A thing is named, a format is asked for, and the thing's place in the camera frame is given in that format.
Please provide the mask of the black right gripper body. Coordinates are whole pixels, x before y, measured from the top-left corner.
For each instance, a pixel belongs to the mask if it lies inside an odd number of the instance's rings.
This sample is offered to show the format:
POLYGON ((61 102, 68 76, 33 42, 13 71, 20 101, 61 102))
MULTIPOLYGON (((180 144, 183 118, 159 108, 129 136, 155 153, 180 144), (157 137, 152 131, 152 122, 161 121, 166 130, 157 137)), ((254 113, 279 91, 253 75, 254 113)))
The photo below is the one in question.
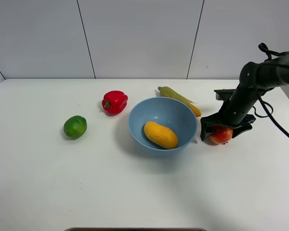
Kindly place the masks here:
POLYGON ((230 126, 238 125, 258 100, 253 89, 235 89, 231 98, 225 102, 219 114, 221 120, 230 126))

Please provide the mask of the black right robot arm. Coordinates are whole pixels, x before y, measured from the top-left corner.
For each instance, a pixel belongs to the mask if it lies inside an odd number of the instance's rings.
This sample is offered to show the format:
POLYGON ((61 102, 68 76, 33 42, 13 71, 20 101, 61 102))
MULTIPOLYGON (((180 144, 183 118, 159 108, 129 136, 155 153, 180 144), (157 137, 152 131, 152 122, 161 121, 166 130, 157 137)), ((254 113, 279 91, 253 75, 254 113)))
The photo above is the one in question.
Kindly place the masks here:
POLYGON ((289 85, 289 52, 280 53, 260 64, 249 62, 241 70, 236 89, 215 90, 223 104, 217 113, 201 118, 200 138, 205 141, 214 133, 213 127, 233 129, 232 137, 251 130, 256 120, 249 111, 268 91, 289 85))

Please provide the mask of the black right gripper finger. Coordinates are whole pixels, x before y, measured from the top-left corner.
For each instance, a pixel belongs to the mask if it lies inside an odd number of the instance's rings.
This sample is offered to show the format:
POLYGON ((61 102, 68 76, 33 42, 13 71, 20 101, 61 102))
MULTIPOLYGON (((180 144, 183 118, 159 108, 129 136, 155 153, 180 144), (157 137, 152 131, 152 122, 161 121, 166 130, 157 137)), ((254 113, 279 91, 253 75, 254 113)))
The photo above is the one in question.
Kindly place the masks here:
POLYGON ((220 120, 219 114, 214 113, 212 115, 202 117, 200 119, 201 123, 201 133, 200 133, 200 138, 202 141, 205 141, 211 134, 214 133, 214 127, 222 126, 222 122, 220 120))
POLYGON ((255 116, 245 115, 245 117, 242 119, 242 121, 238 125, 232 126, 232 129, 233 129, 232 139, 237 137, 243 132, 251 130, 252 123, 254 123, 255 120, 256 120, 255 116))

